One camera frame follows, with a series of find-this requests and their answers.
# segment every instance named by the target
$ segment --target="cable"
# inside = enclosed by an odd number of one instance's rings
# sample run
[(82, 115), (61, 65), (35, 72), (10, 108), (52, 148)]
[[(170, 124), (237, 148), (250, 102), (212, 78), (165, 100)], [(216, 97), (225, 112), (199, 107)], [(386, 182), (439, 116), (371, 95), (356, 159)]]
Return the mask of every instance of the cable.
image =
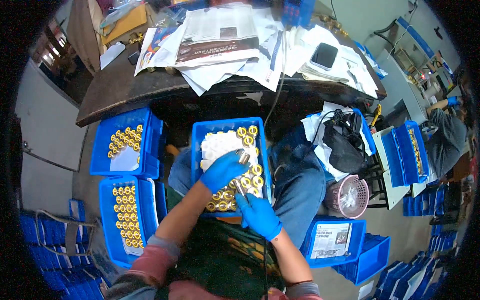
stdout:
[(333, 8), (333, 0), (330, 0), (330, 5), (332, 6), (333, 16), (335, 17), (335, 20), (336, 20), (335, 8)]
[(272, 114), (273, 109), (275, 108), (276, 103), (278, 101), (278, 98), (280, 97), (280, 92), (282, 91), (282, 87), (283, 87), (283, 81), (285, 79), (285, 68), (286, 68), (286, 65), (287, 65), (287, 29), (286, 28), (283, 28), (282, 39), (284, 41), (283, 42), (284, 51), (283, 51), (282, 79), (280, 80), (280, 87), (278, 88), (278, 91), (276, 93), (275, 100), (273, 101), (272, 108), (270, 109), (270, 112), (268, 113), (267, 118), (265, 119), (264, 128), (266, 128), (268, 119), (270, 118), (270, 115)]

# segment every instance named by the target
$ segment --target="wall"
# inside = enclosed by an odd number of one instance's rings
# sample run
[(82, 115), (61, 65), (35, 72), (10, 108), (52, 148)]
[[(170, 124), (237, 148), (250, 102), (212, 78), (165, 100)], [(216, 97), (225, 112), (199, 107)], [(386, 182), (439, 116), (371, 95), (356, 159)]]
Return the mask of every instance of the wall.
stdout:
[[(15, 113), (32, 153), (77, 169), (86, 128), (75, 125), (78, 108), (48, 84), (30, 60), (19, 85)], [(25, 209), (68, 215), (73, 172), (23, 155), (22, 199)]]

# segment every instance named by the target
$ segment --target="plastic bag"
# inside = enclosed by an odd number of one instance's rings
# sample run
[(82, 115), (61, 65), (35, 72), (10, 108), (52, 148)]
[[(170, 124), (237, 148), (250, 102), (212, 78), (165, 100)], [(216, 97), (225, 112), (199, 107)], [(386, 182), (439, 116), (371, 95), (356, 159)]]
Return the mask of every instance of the plastic bag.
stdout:
[(358, 190), (356, 187), (349, 186), (346, 191), (345, 188), (342, 189), (342, 194), (340, 195), (338, 203), (342, 211), (352, 211), (357, 209), (357, 194)]

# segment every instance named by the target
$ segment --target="jeans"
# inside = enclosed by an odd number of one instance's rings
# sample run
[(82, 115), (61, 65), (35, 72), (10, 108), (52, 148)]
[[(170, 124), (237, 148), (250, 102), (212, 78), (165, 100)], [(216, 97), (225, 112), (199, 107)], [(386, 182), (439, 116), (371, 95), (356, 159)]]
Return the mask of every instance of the jeans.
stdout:
[[(300, 144), (291, 149), (287, 146), (275, 186), (275, 214), (293, 244), (300, 248), (308, 227), (325, 197), (325, 175), (316, 157), (308, 146)], [(191, 149), (182, 151), (173, 163), (168, 184), (182, 196), (191, 185)]]

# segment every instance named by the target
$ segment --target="wooden table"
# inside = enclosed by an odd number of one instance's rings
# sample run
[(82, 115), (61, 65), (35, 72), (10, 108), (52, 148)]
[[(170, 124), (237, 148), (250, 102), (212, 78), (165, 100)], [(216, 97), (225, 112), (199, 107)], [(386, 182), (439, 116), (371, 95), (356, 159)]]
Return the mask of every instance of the wooden table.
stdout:
[[(340, 34), (336, 36), (340, 44), (353, 48), (362, 57), (363, 63), (367, 66), (378, 87), (378, 100), (384, 99), (386, 91), (382, 83), (354, 42), (348, 36), (345, 37)], [(143, 71), (134, 77), (135, 66), (130, 65), (127, 56), (128, 51), (126, 50), (104, 70), (99, 71), (94, 76), (78, 112), (76, 120), (78, 126), (83, 127), (98, 120), (136, 108), (142, 108), (152, 103), (163, 106), (179, 102), (196, 105), (195, 99), (203, 97), (203, 95), (198, 97), (180, 74), (170, 75), (163, 69), (158, 69), (152, 73)], [(270, 90), (251, 78), (234, 75), (221, 83), (213, 85), (204, 95), (261, 91), (268, 92)], [(348, 98), (348, 103), (364, 101), (365, 99), (372, 100), (371, 96), (346, 84), (327, 81), (307, 81), (299, 73), (296, 73), (291, 78), (285, 77), (282, 91), (314, 91), (328, 95), (341, 95)]]

